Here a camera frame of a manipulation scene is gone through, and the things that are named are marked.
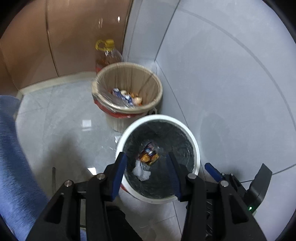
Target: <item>black trash bag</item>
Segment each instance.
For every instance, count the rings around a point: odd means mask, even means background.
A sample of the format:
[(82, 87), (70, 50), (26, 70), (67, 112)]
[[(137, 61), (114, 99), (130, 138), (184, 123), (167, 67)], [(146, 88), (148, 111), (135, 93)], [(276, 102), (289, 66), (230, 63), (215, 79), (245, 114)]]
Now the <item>black trash bag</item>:
[[(150, 178), (141, 182), (132, 171), (139, 154), (150, 142), (157, 147), (159, 159), (150, 166)], [(193, 146), (187, 136), (181, 129), (165, 121), (150, 121), (137, 127), (128, 137), (123, 151), (128, 157), (124, 173), (128, 183), (147, 198), (162, 199), (174, 195), (165, 159), (169, 152), (173, 152), (177, 162), (185, 165), (189, 172), (194, 167)]]

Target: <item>blue gripper pad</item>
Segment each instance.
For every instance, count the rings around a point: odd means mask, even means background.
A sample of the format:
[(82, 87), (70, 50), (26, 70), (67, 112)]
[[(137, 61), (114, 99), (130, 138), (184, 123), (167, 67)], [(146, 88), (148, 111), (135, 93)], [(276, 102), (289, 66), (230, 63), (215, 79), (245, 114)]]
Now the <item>blue gripper pad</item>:
[(216, 181), (216, 182), (220, 182), (221, 180), (224, 179), (224, 177), (222, 176), (222, 174), (212, 166), (211, 163), (206, 163), (205, 164), (205, 169), (207, 170), (207, 172), (212, 176), (212, 178)]
[(115, 167), (114, 167), (114, 168), (116, 168), (116, 172), (115, 172), (115, 175), (113, 177), (113, 182), (112, 182), (112, 192), (111, 192), (112, 201), (118, 195), (120, 184), (122, 181), (122, 177), (123, 177), (124, 171), (126, 169), (126, 163), (127, 163), (127, 156), (125, 155), (125, 153), (120, 152), (117, 159), (116, 159)]
[(182, 194), (181, 194), (181, 183), (180, 180), (178, 178), (176, 169), (173, 165), (172, 159), (170, 157), (170, 155), (166, 156), (166, 162), (167, 162), (167, 166), (168, 166), (168, 172), (169, 172), (169, 176), (170, 176), (170, 181), (171, 181), (171, 185), (172, 188), (174, 190), (174, 195), (178, 198), (178, 200), (181, 199)]

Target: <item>beige trash can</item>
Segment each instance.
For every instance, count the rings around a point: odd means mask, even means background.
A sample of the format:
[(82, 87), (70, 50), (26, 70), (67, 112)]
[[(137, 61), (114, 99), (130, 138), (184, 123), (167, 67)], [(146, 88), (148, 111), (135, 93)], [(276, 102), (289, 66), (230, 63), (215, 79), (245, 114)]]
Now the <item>beige trash can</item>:
[[(142, 106), (129, 106), (111, 94), (113, 88), (138, 94), (142, 97)], [(152, 71), (127, 62), (108, 65), (92, 83), (94, 102), (105, 112), (108, 125), (121, 133), (131, 123), (147, 115), (160, 102), (162, 94), (162, 84)]]

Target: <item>blue towel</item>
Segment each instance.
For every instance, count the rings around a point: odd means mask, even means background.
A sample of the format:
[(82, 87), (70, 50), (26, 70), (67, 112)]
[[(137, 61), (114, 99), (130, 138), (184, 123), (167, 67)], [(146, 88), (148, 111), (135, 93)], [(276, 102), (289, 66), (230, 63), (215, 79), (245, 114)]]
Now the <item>blue towel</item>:
[[(25, 241), (48, 199), (38, 186), (18, 142), (13, 115), (20, 101), (0, 96), (0, 214), (19, 241)], [(81, 230), (81, 240), (86, 233)]]

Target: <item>cabinet door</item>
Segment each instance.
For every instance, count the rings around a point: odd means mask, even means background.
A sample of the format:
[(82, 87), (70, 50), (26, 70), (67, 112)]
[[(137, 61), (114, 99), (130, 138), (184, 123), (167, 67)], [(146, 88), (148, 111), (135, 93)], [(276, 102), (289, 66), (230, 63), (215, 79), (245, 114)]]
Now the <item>cabinet door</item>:
[(121, 51), (132, 0), (48, 0), (48, 30), (59, 76), (95, 70), (95, 43)]
[(17, 88), (57, 77), (47, 39), (46, 0), (29, 2), (0, 39), (8, 72)]
[(0, 52), (0, 95), (16, 96), (17, 91), (17, 88), (7, 72), (2, 53)]

